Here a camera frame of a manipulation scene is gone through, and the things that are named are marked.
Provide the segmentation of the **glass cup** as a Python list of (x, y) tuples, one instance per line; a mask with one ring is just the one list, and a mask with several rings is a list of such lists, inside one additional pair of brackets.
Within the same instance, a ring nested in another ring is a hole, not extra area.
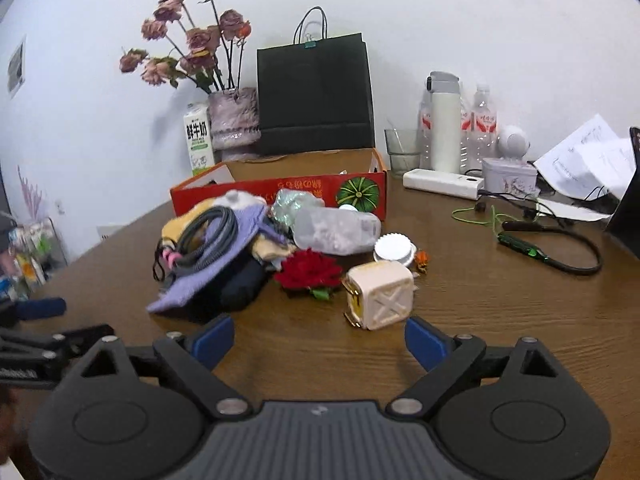
[(390, 172), (401, 177), (420, 167), (421, 144), (416, 129), (390, 128), (384, 130)]

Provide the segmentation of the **purple marbled vase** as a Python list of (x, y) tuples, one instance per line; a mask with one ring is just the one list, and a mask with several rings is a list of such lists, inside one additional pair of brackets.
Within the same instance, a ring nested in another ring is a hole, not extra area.
[(251, 160), (259, 157), (257, 91), (241, 88), (218, 91), (208, 98), (210, 136), (214, 154), (219, 160)]

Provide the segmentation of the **milk carton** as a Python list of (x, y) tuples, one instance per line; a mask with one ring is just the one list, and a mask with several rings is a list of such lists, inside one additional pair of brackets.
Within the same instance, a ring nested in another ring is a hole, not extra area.
[(194, 176), (216, 165), (206, 103), (191, 103), (183, 116), (191, 172)]

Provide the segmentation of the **black paper bag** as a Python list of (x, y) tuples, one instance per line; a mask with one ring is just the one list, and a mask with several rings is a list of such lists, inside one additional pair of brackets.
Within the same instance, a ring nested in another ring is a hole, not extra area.
[(321, 6), (318, 39), (303, 38), (257, 51), (257, 101), (262, 156), (374, 148), (367, 45), (362, 35), (330, 37)]

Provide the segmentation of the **white round jar lid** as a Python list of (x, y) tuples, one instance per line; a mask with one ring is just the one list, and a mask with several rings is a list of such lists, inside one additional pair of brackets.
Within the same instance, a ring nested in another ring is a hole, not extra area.
[(374, 244), (375, 261), (395, 261), (403, 266), (410, 266), (416, 255), (416, 245), (408, 236), (401, 233), (382, 235)]

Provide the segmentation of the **tablet with stand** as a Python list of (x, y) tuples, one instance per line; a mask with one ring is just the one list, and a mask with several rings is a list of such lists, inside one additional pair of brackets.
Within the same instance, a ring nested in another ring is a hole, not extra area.
[(639, 200), (640, 200), (640, 174), (639, 174), (639, 128), (631, 127), (629, 129), (632, 156), (634, 156), (634, 164), (636, 169), (631, 176), (630, 182), (623, 194), (622, 199), (618, 203), (614, 214), (608, 224), (605, 232), (620, 246), (634, 255), (640, 257), (640, 231), (639, 231)]

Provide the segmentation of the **purple cloth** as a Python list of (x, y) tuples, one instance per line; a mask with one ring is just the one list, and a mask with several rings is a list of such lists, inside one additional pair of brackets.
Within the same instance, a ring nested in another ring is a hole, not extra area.
[(194, 258), (191, 255), (175, 258), (171, 269), (175, 281), (160, 298), (145, 308), (149, 313), (160, 314), (171, 308), (184, 307), (241, 253), (239, 247), (230, 249), (238, 234), (238, 222), (233, 211), (214, 207), (204, 216), (210, 220), (204, 246), (194, 252)]

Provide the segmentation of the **white tin box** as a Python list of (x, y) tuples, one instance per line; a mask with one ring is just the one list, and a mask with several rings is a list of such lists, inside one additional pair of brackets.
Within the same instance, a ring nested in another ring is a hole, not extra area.
[(537, 197), (537, 169), (521, 159), (487, 157), (482, 160), (484, 189), (516, 197)]

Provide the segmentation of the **iridescent wrapper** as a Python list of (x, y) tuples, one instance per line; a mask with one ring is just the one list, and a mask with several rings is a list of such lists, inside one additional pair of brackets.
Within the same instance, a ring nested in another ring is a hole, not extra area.
[(299, 211), (324, 206), (324, 200), (311, 192), (281, 188), (271, 205), (270, 218), (280, 226), (292, 228)]

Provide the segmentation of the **black neckband earphones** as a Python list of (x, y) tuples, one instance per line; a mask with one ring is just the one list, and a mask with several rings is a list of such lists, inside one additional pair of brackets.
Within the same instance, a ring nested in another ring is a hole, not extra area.
[(599, 247), (588, 237), (558, 226), (505, 221), (496, 239), (503, 248), (565, 274), (593, 276), (602, 270)]

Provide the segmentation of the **red fabric rose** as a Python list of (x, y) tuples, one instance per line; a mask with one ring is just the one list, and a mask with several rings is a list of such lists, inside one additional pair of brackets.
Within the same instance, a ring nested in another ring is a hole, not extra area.
[(293, 252), (273, 275), (288, 296), (309, 295), (326, 301), (341, 286), (342, 278), (343, 269), (335, 258), (311, 249)]

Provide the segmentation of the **dried pink flowers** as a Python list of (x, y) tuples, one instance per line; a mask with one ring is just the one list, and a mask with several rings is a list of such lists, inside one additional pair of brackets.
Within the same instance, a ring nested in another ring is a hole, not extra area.
[(168, 84), (177, 89), (190, 81), (208, 96), (241, 87), (252, 24), (239, 11), (221, 11), (216, 0), (157, 0), (140, 34), (147, 42), (166, 41), (170, 49), (165, 55), (135, 48), (122, 52), (122, 74), (138, 72), (152, 87)]

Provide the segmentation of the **red cardboard box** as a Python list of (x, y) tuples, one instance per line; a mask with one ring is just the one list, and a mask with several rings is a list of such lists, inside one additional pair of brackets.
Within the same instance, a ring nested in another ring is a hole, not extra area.
[(308, 192), (328, 207), (350, 205), (386, 218), (387, 172), (374, 148), (306, 152), (242, 162), (220, 162), (170, 189), (175, 214), (231, 190), (272, 204), (286, 188)]

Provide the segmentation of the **white power bank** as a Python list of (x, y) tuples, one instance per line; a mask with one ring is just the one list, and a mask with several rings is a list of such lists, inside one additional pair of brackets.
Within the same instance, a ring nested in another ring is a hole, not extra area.
[(410, 190), (476, 200), (484, 188), (484, 179), (426, 169), (413, 169), (402, 176), (402, 185)]

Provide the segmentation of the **dark navy cloth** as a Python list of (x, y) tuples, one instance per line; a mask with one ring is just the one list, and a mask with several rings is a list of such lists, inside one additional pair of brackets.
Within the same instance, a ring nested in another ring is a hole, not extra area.
[(241, 252), (184, 307), (171, 308), (168, 318), (205, 324), (216, 316), (245, 310), (268, 283), (270, 273), (250, 252)]

